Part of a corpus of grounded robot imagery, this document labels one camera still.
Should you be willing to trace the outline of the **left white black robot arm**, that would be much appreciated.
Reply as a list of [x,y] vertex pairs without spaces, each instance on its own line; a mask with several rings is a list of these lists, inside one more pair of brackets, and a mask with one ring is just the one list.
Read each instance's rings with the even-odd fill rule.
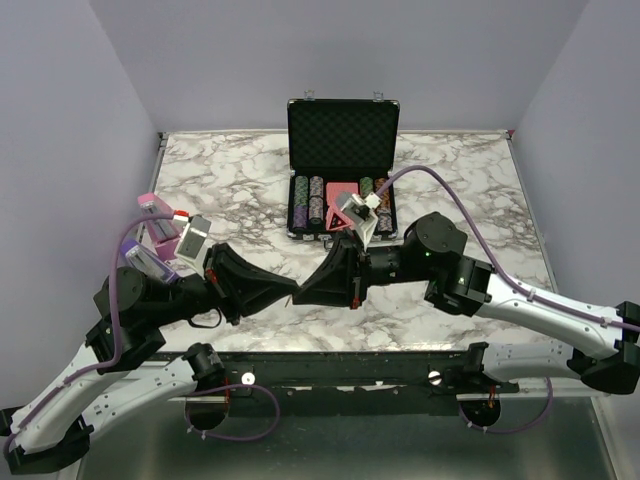
[[3,454],[12,474],[66,468],[88,452],[92,438],[153,402],[229,390],[226,369],[207,343],[193,344],[127,387],[110,388],[164,345],[162,327],[210,311],[236,324],[298,288],[226,243],[180,245],[175,255],[191,275],[164,282],[132,267],[111,272],[94,297],[101,318],[70,364],[29,404],[2,410]]

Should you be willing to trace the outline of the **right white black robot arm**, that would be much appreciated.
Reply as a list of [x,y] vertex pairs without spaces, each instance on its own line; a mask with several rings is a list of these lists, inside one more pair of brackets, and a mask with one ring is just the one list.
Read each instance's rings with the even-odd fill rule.
[[496,262],[465,255],[467,236],[438,212],[414,221],[402,244],[364,248],[343,231],[318,269],[294,294],[296,305],[357,309],[372,286],[424,281],[424,299],[449,315],[501,320],[550,337],[546,345],[487,345],[464,362],[460,379],[480,392],[497,382],[565,377],[628,395],[639,382],[639,307],[588,305],[536,291],[501,272]]

